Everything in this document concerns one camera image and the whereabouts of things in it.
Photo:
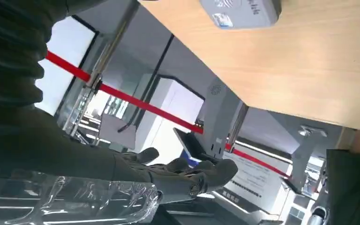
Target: ceiling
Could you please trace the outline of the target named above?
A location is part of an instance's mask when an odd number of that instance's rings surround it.
[[[79,16],[100,32],[111,34],[129,3],[130,0],[107,1]],[[113,55],[107,69],[109,73],[105,74],[104,79],[114,83],[119,78],[136,79],[135,76],[142,71],[152,73],[170,34],[166,27],[140,6]],[[215,74],[177,38],[174,39],[159,73],[179,78],[202,96],[206,96],[207,88],[215,78]],[[326,156],[325,150],[336,145],[341,132],[341,128],[335,125],[251,108],[240,136],[291,154],[303,140],[298,133],[300,125],[323,128],[329,134],[328,138],[317,145],[317,157]]]

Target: metal pole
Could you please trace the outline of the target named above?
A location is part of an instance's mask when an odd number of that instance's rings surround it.
[[[238,134],[241,130],[243,121],[245,120],[248,110],[249,106],[247,106],[245,103],[242,103],[240,112],[238,113],[237,119],[235,120],[234,125],[231,129],[230,136],[228,137],[227,143],[231,145],[230,151],[233,150],[235,141],[237,140]]]
[[[91,87],[91,90],[90,90],[90,93],[88,95],[88,98],[87,98],[85,104],[82,106],[81,112],[79,113],[79,115],[77,116],[77,118],[75,120],[75,124],[70,133],[71,136],[75,135],[75,133],[78,129],[79,123],[81,121],[81,118],[85,114],[87,106],[89,105],[90,101],[92,100],[92,98],[95,95],[95,92],[97,91],[95,89],[96,89],[97,85],[100,83],[101,74],[107,67],[116,47],[119,44],[119,41],[121,40],[123,34],[125,33],[126,28],[132,21],[133,16],[137,12],[139,6],[140,6],[140,4],[137,1],[134,1],[132,3],[132,5],[129,7],[129,9],[125,13],[116,35],[105,46],[105,49],[103,50],[102,54],[100,55],[100,58],[98,59],[97,63],[95,64],[94,69],[90,75],[90,80],[87,82],[87,85],[89,87]]]

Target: dark jacket sleeve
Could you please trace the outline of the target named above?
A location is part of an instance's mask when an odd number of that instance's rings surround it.
[[[330,225],[360,225],[360,154],[327,151]]]

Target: white device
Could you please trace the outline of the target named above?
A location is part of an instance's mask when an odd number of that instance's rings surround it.
[[[274,25],[281,14],[281,0],[200,0],[213,22],[222,29]]]

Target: gloved hand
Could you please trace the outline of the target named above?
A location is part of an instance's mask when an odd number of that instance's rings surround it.
[[[145,150],[149,154],[144,155],[151,155],[153,150]],[[203,161],[194,168],[190,168],[184,158],[177,158],[167,165],[145,166],[132,161],[128,165],[137,170],[146,182],[157,186],[161,193],[160,203],[185,201],[219,189],[238,171],[236,164],[229,159],[221,160],[217,165]]]

